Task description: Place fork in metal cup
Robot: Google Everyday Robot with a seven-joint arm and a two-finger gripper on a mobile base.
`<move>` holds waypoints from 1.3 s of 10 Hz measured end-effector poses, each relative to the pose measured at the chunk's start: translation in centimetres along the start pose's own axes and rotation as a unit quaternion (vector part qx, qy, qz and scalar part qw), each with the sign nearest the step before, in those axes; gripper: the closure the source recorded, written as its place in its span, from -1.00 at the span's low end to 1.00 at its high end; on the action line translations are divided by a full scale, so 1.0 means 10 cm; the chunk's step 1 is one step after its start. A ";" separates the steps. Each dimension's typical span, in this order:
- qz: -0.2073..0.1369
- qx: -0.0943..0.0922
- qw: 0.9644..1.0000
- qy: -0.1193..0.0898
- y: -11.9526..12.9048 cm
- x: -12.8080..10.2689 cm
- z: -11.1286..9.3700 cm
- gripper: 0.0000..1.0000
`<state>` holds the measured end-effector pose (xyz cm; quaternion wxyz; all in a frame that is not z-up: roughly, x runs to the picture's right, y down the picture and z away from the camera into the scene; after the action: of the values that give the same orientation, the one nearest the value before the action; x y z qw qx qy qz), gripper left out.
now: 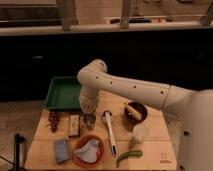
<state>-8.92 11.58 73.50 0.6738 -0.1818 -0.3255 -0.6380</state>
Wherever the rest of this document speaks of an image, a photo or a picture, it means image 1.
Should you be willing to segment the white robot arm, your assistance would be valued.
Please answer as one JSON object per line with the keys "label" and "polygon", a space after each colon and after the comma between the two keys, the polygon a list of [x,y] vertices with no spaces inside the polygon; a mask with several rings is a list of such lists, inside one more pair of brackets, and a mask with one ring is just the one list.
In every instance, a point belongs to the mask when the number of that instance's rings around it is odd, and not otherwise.
{"label": "white robot arm", "polygon": [[77,80],[80,106],[86,114],[97,109],[103,90],[179,117],[177,171],[213,171],[213,89],[196,91],[113,76],[100,59],[80,69]]}

